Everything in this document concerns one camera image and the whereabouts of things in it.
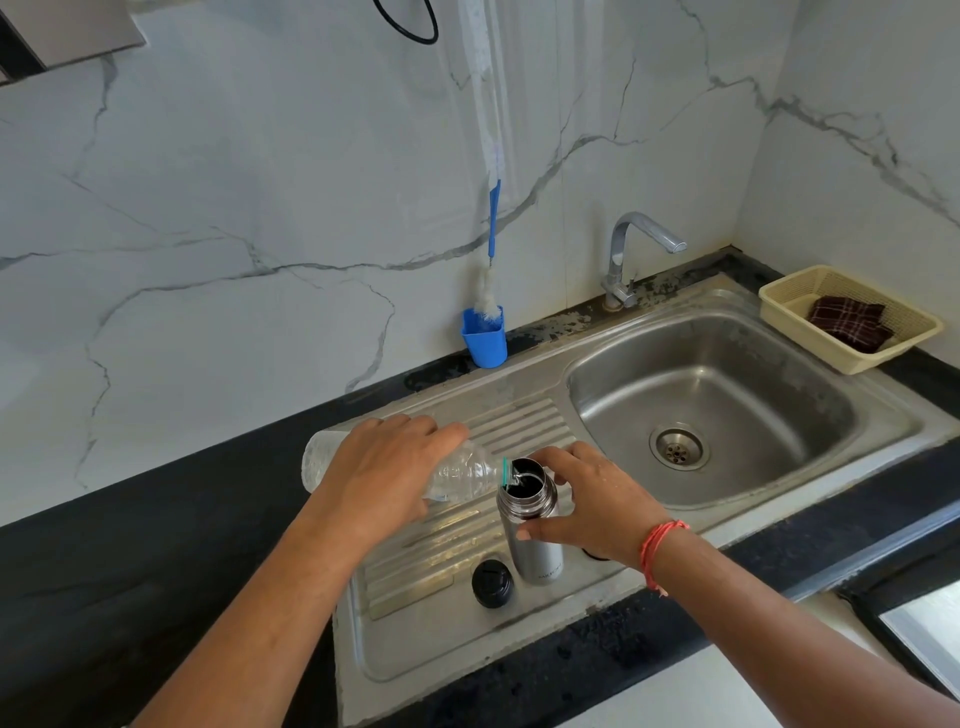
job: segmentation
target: faucet spout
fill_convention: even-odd
[[[610,267],[607,276],[601,281],[603,289],[607,291],[604,306],[609,310],[636,305],[636,293],[623,283],[623,251],[627,243],[627,228],[631,225],[646,232],[668,253],[686,250],[686,242],[679,235],[642,212],[628,212],[623,215],[613,226],[610,238]]]

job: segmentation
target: ribbed drainboard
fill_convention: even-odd
[[[520,457],[576,438],[548,397],[515,403],[466,422],[470,439],[497,457]],[[569,493],[562,494],[569,499]],[[380,619],[450,586],[481,557],[505,550],[496,493],[458,505],[436,504],[422,523],[378,546],[361,567],[360,608]]]

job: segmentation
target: checkered cloth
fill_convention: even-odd
[[[861,303],[843,296],[824,296],[806,319],[858,352],[874,353],[894,332],[880,322],[883,303]]]

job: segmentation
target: plastic water bottle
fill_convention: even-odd
[[[348,432],[324,429],[310,438],[303,451],[300,477],[310,493],[316,490]],[[465,441],[440,461],[423,497],[466,503],[502,485],[514,482],[514,467],[505,457],[493,457],[482,446]]]

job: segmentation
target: sink drain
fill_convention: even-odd
[[[690,425],[662,425],[650,433],[650,450],[667,468],[695,471],[703,468],[710,457],[704,436]]]

